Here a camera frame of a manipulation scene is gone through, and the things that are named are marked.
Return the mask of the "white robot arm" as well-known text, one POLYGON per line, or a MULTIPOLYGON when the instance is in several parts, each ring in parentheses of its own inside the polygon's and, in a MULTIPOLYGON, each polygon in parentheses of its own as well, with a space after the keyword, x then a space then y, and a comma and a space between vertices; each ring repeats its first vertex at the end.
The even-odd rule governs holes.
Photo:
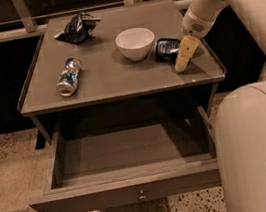
MULTIPOLYGON (((266 0, 193 0, 175 69, 185 70, 198 41, 230 6, 266 56, 266 0)), ((266 81, 244 85, 218 107, 216 157, 227 212, 266 212, 266 81)))

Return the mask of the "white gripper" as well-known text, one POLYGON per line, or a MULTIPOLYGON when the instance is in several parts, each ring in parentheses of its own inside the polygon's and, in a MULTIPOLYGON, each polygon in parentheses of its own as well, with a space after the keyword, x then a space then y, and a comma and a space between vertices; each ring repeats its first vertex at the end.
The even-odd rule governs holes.
POLYGON ((175 60, 176 71, 182 73, 182 71, 186 70, 189 60, 198 48, 199 39, 205 37, 213 27, 216 19, 214 14, 211 8, 193 6, 190 6, 185 12, 182 19, 181 32, 186 36, 180 42, 175 60))

